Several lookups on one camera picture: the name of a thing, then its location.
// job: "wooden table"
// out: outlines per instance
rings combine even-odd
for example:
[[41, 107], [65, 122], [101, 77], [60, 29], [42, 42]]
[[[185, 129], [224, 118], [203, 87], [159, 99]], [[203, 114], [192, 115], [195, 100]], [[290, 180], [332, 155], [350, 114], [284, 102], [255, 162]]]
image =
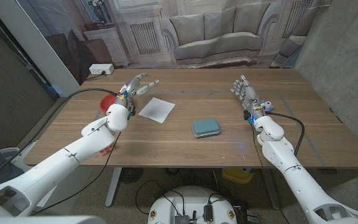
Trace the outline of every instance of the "wooden table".
[[[358, 169], [358, 140], [330, 112], [296, 70], [289, 69], [175, 69], [115, 70], [113, 75], [85, 82], [81, 88], [118, 91], [139, 73], [160, 83], [144, 96], [136, 96], [139, 112], [153, 97], [176, 104], [164, 123], [133, 116], [121, 134], [109, 161], [116, 167], [254, 167], [261, 168], [252, 140], [251, 126], [243, 119], [243, 108], [230, 89], [244, 74], [261, 100], [271, 101], [273, 112], [296, 116], [306, 128], [298, 159], [307, 168]], [[81, 137], [81, 130], [103, 116], [99, 101], [103, 92], [74, 96], [56, 117], [25, 158], [38, 164], [49, 155]], [[292, 120], [272, 116], [285, 130], [294, 147], [300, 127]], [[221, 128], [217, 136], [196, 139], [191, 124], [199, 119], [216, 118]], [[264, 167], [273, 167], [257, 150]], [[101, 166], [107, 156], [97, 154], [82, 165]]]

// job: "radiator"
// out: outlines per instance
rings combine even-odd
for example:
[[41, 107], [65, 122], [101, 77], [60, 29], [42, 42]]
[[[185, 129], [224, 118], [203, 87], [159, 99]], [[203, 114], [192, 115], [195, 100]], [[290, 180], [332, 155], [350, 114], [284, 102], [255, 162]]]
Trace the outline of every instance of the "radiator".
[[298, 1], [292, 3], [290, 16], [288, 17], [287, 26], [285, 27], [283, 37], [289, 37], [303, 14], [308, 10], [312, 0]]
[[153, 22], [131, 25], [137, 49], [141, 54], [159, 52], [157, 36], [155, 35]]

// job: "cabinet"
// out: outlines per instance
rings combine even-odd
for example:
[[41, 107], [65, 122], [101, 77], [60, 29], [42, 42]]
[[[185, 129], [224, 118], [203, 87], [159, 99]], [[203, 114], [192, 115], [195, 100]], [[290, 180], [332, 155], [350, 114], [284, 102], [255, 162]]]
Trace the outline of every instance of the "cabinet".
[[109, 50], [111, 60], [115, 65], [125, 67], [129, 65], [130, 62], [128, 56], [119, 40], [117, 29], [115, 27], [85, 31], [84, 34], [88, 40], [103, 39]]

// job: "yellow object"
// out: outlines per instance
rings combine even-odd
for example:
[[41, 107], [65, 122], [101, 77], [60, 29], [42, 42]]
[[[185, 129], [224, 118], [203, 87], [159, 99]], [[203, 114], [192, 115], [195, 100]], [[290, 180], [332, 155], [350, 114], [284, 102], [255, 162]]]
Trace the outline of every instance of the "yellow object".
[[225, 168], [222, 169], [222, 177], [239, 184], [246, 184], [251, 181], [255, 171], [245, 168]]

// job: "red cup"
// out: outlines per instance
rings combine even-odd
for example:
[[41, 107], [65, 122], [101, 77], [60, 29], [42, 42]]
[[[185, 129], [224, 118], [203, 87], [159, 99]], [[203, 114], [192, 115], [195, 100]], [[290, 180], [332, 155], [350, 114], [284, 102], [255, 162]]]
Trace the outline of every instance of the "red cup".
[[103, 112], [107, 112], [109, 107], [116, 101], [116, 97], [112, 94], [105, 96], [99, 103], [99, 107]]

